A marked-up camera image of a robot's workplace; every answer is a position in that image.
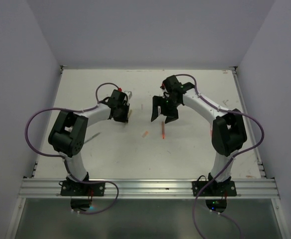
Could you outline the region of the orange highlighter pen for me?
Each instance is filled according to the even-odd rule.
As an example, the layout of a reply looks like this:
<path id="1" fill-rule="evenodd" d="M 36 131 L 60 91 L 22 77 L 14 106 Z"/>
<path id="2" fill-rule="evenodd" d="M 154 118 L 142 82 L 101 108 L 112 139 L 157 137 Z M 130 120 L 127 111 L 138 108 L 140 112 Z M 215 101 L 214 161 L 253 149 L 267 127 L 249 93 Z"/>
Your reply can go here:
<path id="1" fill-rule="evenodd" d="M 165 139 L 165 122 L 161 122 L 162 139 Z"/>

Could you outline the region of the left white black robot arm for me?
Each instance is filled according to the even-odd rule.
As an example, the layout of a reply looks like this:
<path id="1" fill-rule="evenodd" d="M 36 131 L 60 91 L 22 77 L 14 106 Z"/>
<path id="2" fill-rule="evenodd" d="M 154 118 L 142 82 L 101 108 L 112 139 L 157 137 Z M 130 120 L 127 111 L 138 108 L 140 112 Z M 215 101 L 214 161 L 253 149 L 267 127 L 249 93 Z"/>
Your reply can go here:
<path id="1" fill-rule="evenodd" d="M 88 172 L 81 156 L 87 128 L 103 120 L 127 123 L 131 98 L 131 91 L 113 90 L 110 97 L 92 109 L 78 112 L 60 110 L 48 136 L 48 143 L 62 157 L 76 194 L 85 195 L 90 188 Z"/>

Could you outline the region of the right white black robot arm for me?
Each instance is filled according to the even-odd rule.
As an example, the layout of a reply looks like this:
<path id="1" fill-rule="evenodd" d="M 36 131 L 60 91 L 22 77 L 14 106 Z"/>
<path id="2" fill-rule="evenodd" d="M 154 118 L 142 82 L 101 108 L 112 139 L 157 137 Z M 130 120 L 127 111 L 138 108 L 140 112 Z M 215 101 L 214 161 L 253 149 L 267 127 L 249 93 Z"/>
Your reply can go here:
<path id="1" fill-rule="evenodd" d="M 181 83 L 178 76 L 187 76 L 193 83 Z M 167 77 L 161 84 L 162 96 L 153 96 L 151 121 L 164 115 L 165 124 L 179 118 L 178 106 L 186 106 L 211 125 L 211 143 L 216 151 L 215 161 L 209 173 L 208 191 L 220 195 L 225 183 L 230 180 L 233 155 L 238 153 L 247 141 L 243 115 L 238 109 L 229 110 L 206 98 L 197 89 L 196 79 L 189 74 Z"/>

